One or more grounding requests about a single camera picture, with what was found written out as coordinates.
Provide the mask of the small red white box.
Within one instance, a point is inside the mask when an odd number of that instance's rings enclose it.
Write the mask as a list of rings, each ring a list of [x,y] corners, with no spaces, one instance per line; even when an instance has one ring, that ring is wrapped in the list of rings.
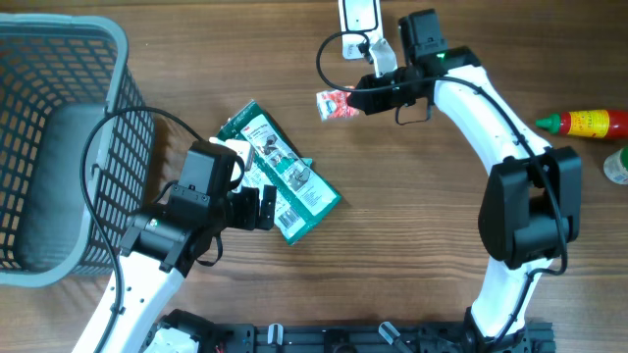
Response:
[[[342,90],[325,90],[316,94],[316,103],[322,122],[350,120],[359,115],[356,108],[348,104],[351,93]]]

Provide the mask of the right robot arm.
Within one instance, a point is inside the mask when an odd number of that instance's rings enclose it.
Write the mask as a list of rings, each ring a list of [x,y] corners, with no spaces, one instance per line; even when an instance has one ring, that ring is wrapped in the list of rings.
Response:
[[[401,18],[398,30],[402,67],[375,28],[360,31],[351,56],[374,71],[360,79],[348,104],[372,115],[425,99],[475,150],[489,175],[478,230],[490,261],[460,343],[469,352],[511,349],[530,340],[524,316],[538,280],[566,271],[568,245],[579,236],[581,159],[517,117],[472,50],[447,45],[435,10]]]

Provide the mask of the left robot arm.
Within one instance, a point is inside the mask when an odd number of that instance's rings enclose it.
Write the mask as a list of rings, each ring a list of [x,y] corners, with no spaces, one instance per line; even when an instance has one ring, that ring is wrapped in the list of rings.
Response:
[[[246,141],[195,141],[165,204],[129,217],[111,277],[77,352],[223,352],[231,334],[191,313],[161,314],[191,267],[230,227],[269,230],[276,189],[245,187],[254,160]]]

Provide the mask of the green lid jar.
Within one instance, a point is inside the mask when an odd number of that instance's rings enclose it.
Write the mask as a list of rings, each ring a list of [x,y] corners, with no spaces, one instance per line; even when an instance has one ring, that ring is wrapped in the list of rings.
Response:
[[[628,183],[627,147],[623,147],[609,155],[605,159],[602,168],[605,176],[610,181],[626,185]]]

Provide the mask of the green white package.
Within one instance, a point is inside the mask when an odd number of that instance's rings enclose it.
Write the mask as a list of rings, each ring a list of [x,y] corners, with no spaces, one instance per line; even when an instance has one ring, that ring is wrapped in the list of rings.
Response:
[[[231,117],[217,137],[250,143],[252,166],[243,177],[246,187],[277,188],[275,226],[293,245],[320,224],[341,196],[305,163],[275,120],[254,100]]]

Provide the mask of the red yellow sauce bottle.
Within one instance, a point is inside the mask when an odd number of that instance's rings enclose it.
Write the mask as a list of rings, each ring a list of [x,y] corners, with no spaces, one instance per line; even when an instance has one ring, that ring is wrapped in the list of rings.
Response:
[[[619,110],[585,110],[554,113],[537,119],[535,126],[557,135],[597,139],[626,139],[627,112]]]

